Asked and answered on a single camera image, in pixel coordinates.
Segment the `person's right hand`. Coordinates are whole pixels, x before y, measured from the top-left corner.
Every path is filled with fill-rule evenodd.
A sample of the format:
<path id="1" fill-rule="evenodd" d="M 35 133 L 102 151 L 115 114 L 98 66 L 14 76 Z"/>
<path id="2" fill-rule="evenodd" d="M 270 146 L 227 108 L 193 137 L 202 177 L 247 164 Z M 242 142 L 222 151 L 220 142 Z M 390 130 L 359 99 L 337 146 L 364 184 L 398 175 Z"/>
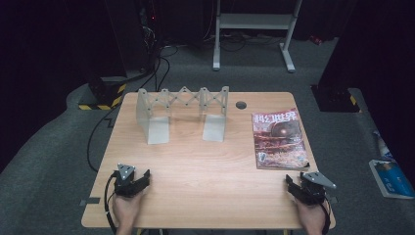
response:
<path id="1" fill-rule="evenodd" d="M 326 222 L 326 206 L 308 206 L 296 200 L 300 224 L 308 231 L 323 231 Z"/>

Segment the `person's left hand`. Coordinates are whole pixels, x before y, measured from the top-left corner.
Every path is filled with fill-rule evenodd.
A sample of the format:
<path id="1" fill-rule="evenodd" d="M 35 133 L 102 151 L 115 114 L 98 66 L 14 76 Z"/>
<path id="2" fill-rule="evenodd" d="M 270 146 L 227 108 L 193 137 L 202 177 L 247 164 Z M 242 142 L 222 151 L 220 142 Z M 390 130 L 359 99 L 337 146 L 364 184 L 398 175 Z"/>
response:
<path id="1" fill-rule="evenodd" d="M 115 195 L 113 198 L 113 212 L 118 221 L 118 229 L 132 229 L 140 211 L 140 202 L 143 193 L 128 198 Z"/>

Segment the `black base with yellow stripes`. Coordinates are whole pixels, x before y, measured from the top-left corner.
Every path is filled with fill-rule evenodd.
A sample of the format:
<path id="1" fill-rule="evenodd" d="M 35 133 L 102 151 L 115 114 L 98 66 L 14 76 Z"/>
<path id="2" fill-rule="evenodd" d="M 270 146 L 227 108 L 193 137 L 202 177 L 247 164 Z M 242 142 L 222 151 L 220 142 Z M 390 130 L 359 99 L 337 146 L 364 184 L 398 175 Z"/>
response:
<path id="1" fill-rule="evenodd" d="M 120 103 L 125 87 L 125 82 L 106 82 L 97 78 L 87 84 L 78 107 L 83 111 L 114 109 Z"/>
<path id="2" fill-rule="evenodd" d="M 347 89 L 336 89 L 312 85 L 311 91 L 321 112 L 359 113 L 360 108 L 354 96 Z"/>

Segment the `black equipment tower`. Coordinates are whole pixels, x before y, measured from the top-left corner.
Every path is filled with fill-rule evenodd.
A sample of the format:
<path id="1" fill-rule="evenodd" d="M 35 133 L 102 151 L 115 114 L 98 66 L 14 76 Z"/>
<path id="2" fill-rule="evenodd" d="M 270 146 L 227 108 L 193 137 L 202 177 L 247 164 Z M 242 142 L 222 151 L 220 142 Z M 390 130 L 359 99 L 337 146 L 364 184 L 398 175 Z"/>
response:
<path id="1" fill-rule="evenodd" d="M 160 49 L 157 25 L 151 21 L 151 1 L 105 0 L 105 4 L 125 75 L 150 72 Z"/>

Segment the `red cover magazine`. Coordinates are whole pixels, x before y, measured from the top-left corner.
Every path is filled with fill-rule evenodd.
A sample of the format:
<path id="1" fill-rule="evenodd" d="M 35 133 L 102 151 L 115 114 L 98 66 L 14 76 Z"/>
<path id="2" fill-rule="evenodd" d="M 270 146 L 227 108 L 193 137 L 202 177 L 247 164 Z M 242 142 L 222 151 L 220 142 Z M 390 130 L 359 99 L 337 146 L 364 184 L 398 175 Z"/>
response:
<path id="1" fill-rule="evenodd" d="M 296 108 L 252 114 L 256 167 L 306 169 L 308 154 Z"/>

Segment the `white metal stand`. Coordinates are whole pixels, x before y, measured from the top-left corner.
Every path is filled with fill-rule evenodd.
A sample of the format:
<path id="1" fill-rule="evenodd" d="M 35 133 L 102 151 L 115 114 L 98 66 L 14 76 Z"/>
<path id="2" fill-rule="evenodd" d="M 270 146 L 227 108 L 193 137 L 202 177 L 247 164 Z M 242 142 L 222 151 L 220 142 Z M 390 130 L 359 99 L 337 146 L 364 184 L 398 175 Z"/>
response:
<path id="1" fill-rule="evenodd" d="M 291 14 L 233 14 L 221 12 L 221 0 L 216 0 L 215 11 L 215 35 L 212 57 L 212 69 L 220 70 L 220 30 L 222 29 L 267 29 L 286 30 L 285 40 L 279 44 L 287 71 L 296 71 L 289 52 L 294 29 L 300 13 L 302 0 L 295 1 L 295 7 Z"/>

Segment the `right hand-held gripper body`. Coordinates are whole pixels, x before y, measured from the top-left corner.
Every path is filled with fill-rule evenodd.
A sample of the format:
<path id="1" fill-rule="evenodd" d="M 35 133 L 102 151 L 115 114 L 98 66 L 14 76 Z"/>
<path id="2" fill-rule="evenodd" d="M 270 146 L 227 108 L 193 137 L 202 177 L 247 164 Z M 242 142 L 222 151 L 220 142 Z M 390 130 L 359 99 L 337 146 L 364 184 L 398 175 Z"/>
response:
<path id="1" fill-rule="evenodd" d="M 326 199 L 327 187 L 336 189 L 337 185 L 322 172 L 302 172 L 297 199 L 308 206 L 322 204 Z"/>

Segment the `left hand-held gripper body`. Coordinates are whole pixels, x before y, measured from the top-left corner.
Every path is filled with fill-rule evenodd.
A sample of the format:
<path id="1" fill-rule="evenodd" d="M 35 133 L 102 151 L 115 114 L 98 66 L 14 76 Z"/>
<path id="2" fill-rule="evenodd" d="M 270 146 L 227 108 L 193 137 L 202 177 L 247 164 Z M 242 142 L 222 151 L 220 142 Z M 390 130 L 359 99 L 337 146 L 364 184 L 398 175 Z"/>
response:
<path id="1" fill-rule="evenodd" d="M 115 171 L 115 193 L 119 196 L 131 198 L 142 191 L 134 179 L 135 167 L 128 164 L 118 164 Z"/>

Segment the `grey expandable book rack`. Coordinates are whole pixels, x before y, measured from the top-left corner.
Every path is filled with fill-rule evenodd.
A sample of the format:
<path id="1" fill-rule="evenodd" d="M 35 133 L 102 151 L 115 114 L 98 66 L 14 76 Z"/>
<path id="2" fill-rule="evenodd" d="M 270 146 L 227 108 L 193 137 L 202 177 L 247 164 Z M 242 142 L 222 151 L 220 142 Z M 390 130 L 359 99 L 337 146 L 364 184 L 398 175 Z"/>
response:
<path id="1" fill-rule="evenodd" d="M 226 129 L 229 87 L 223 86 L 217 92 L 206 87 L 191 91 L 183 86 L 179 91 L 167 88 L 159 92 L 138 90 L 136 120 L 144 131 L 148 144 L 164 144 L 170 138 L 170 119 L 173 110 L 182 105 L 184 108 L 196 107 L 204 123 L 205 141 L 223 142 Z"/>

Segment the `white and blue bottle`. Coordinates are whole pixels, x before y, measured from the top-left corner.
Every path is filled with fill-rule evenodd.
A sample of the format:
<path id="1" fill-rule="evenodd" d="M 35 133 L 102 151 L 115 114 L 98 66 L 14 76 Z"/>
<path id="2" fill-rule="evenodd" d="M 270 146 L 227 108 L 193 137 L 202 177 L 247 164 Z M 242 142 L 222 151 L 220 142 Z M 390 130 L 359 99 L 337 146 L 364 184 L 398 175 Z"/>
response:
<path id="1" fill-rule="evenodd" d="M 394 162 L 394 157 L 390 151 L 390 149 L 388 148 L 386 142 L 384 141 L 384 139 L 382 138 L 380 132 L 378 130 L 375 130 L 373 132 L 373 134 L 376 136 L 377 138 L 377 143 L 378 143 L 378 149 L 381 155 L 381 158 L 385 161 L 392 161 Z"/>

